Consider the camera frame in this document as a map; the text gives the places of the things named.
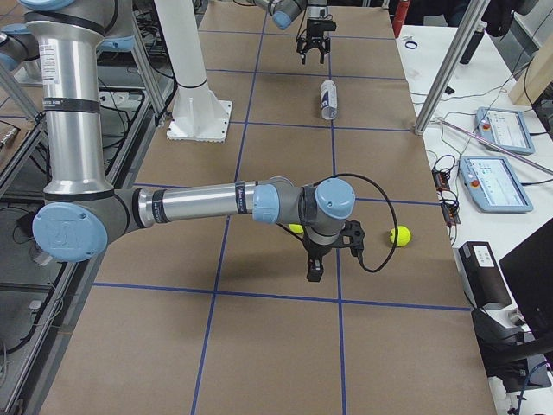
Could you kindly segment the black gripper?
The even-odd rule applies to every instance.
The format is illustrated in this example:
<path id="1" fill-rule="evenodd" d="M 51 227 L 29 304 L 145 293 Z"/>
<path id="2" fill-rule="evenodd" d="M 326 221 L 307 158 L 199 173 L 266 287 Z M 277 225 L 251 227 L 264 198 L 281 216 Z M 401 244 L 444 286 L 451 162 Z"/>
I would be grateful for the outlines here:
<path id="1" fill-rule="evenodd" d="M 332 19 L 308 19 L 306 37 L 296 38 L 296 52 L 300 56 L 302 65 L 306 64 L 311 42 L 316 42 L 316 47 L 320 53 L 319 62 L 321 64 L 325 62 L 325 56 L 331 51 L 331 39 L 327 33 L 335 30 L 336 23 Z"/>
<path id="2" fill-rule="evenodd" d="M 339 247 L 340 241 L 337 239 L 330 244 L 321 245 L 310 239 L 308 235 L 304 235 L 302 245 L 308 254 L 307 280 L 309 282 L 320 282 L 323 276 L 322 259 L 333 248 Z"/>

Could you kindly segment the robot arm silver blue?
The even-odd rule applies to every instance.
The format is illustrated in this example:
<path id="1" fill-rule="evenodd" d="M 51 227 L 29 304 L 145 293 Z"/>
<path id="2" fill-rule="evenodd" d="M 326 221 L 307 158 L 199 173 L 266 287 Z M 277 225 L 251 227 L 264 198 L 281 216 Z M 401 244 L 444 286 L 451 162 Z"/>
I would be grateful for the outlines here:
<path id="1" fill-rule="evenodd" d="M 273 23 L 280 30 L 287 29 L 298 16 L 302 17 L 296 34 L 296 52 L 301 63 L 306 63 L 310 50 L 317 50 L 320 54 L 319 62 L 323 64 L 331 52 L 330 32 L 337 29 L 337 25 L 329 13 L 328 1 L 305 0 L 270 0 L 270 1 L 235 1 L 235 4 L 244 7 L 258 7 L 263 9 Z"/>
<path id="2" fill-rule="evenodd" d="M 216 3 L 209 6 L 201 25 L 188 23 L 176 10 L 169 13 L 175 22 L 162 25 L 160 30 L 165 43 L 174 50 L 172 59 L 190 63 L 188 47 L 194 42 L 201 45 L 221 97 L 244 97 L 246 85 L 256 76 L 255 66 L 261 64 L 263 79 L 274 83 L 270 93 L 275 102 L 273 109 L 295 112 L 304 118 L 315 114 L 315 88 L 330 73 L 334 64 L 331 57 L 321 59 L 321 69 L 297 63 L 289 49 L 293 41 L 291 31 L 277 35 L 270 16 L 256 8 L 239 10 L 229 3 Z M 326 168 L 328 154 L 324 147 L 330 136 L 322 133 L 317 137 L 312 124 L 288 128 L 258 122 L 254 129 L 263 133 L 257 143 L 276 146 L 260 160 L 261 174 L 273 176 L 278 160 L 290 161 L 307 175 Z M 294 135 L 276 137 L 285 131 Z M 213 177 L 221 181 L 233 178 L 234 163 L 218 144 L 203 145 L 191 138 L 178 137 L 176 124 L 169 125 L 166 132 L 167 142 L 159 137 L 151 142 L 138 181 L 147 187 L 166 185 L 169 191 L 177 193 L 205 185 Z"/>

